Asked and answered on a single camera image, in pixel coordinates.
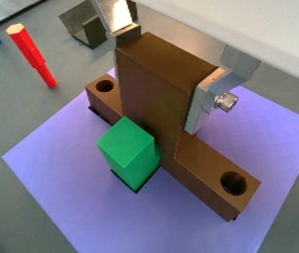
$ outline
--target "green cube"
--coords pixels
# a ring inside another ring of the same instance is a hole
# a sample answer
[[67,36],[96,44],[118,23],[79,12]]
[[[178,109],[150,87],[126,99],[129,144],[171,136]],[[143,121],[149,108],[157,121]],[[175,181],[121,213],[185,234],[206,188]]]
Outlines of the green cube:
[[123,117],[96,143],[113,171],[137,192],[159,165],[161,150],[154,137]]

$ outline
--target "gray metal piece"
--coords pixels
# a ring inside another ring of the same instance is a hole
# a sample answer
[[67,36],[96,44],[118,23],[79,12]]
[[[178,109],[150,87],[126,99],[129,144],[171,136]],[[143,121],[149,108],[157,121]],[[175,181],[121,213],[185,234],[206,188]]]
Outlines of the gray metal piece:
[[199,83],[189,110],[185,130],[194,134],[206,123],[214,108],[229,112],[238,102],[230,90],[246,83],[261,66],[261,61],[229,45],[225,48],[222,63],[231,68],[217,71]]
[[[127,0],[133,20],[138,19],[138,7]],[[106,40],[106,30],[90,0],[83,1],[59,15],[71,35],[90,48],[95,49]]]
[[261,61],[258,59],[229,45],[226,45],[221,62],[246,80],[251,79],[255,70],[261,66]]
[[111,47],[115,48],[123,43],[131,41],[141,34],[142,34],[142,26],[139,26],[135,23],[131,23],[125,29],[117,31],[115,33],[107,34]]
[[126,0],[91,0],[107,33],[115,33],[133,23]]
[[222,96],[215,99],[215,109],[221,108],[226,113],[234,108],[239,100],[239,97],[231,92],[226,92]]

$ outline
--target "round hole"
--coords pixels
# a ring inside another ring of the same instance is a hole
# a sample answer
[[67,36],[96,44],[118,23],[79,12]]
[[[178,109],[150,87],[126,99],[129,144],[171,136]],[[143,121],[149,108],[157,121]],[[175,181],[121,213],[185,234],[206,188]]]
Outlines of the round hole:
[[110,80],[102,80],[96,83],[96,90],[99,92],[108,92],[114,89],[114,82]]
[[221,184],[223,189],[231,195],[242,195],[247,191],[247,180],[237,172],[229,171],[223,174],[221,178]]

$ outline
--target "red peg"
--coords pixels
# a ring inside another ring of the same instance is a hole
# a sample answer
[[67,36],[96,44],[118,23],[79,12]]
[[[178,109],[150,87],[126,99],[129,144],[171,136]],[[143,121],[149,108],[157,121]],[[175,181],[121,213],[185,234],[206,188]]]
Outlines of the red peg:
[[7,29],[7,34],[12,38],[20,52],[27,57],[28,62],[31,63],[32,67],[38,69],[50,88],[54,88],[56,86],[56,80],[54,79],[50,73],[46,59],[39,51],[36,43],[34,39],[31,38],[28,30],[26,29],[23,24],[12,25]]

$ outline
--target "purple mat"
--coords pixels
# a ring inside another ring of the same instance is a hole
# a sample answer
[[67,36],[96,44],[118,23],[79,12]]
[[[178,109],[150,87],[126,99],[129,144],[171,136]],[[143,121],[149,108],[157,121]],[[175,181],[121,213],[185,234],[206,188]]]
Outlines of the purple mat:
[[299,115],[245,88],[201,137],[262,182],[237,221],[225,222],[159,168],[135,194],[95,144],[110,126],[86,93],[3,156],[80,253],[255,252],[299,173]]

